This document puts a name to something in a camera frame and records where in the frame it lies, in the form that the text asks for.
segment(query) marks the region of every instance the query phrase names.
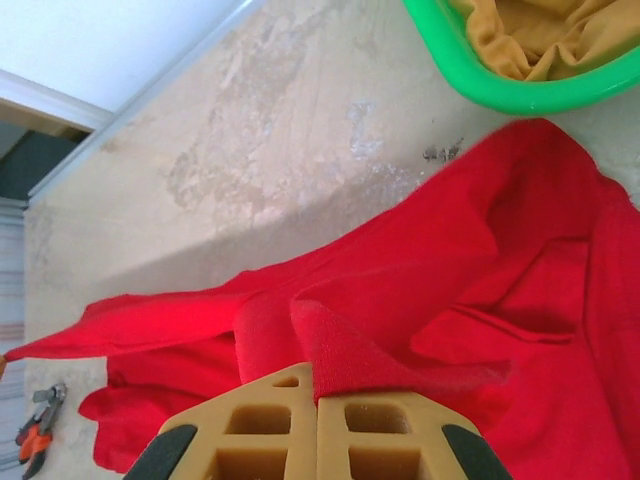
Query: orange tool handle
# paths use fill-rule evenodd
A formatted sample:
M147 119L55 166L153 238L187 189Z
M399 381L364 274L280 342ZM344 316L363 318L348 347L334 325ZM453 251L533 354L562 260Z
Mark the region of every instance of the orange tool handle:
M53 435L47 433L40 435L38 432L38 425L33 425L29 428L27 438L20 446L20 464L29 462L29 466L22 476L23 480L28 480L40 471L46 457L47 448L51 445Z

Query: yellow fabric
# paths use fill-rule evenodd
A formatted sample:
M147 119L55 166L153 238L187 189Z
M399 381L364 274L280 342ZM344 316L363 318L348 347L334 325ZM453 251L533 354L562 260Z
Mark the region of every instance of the yellow fabric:
M640 0L450 2L483 63L516 80L571 77L640 45Z

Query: green plastic basin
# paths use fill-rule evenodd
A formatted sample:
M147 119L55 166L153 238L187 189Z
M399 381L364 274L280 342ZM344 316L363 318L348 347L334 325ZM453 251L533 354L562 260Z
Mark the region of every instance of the green plastic basin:
M404 0L445 79L469 100L516 115L584 107L640 83L640 47L564 80L522 82L488 70L467 41L462 16L446 0Z

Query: red towel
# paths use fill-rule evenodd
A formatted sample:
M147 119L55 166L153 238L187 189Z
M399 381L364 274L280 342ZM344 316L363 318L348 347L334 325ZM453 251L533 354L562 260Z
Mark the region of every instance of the red towel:
M640 213L545 120L513 123L319 250L122 296L7 354L108 357L80 413L126 471L169 416L300 361L317 397L410 389L517 479L640 478Z

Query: pliers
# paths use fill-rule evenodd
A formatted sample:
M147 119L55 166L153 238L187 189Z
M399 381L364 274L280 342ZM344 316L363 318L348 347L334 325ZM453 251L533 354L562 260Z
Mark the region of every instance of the pliers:
M20 447L19 462L22 465L28 463L23 480L33 477L44 465L47 448L53 440L53 424L66 396L64 383L56 383L48 390L38 390L33 394L33 402L38 404L36 410L16 436L16 444Z

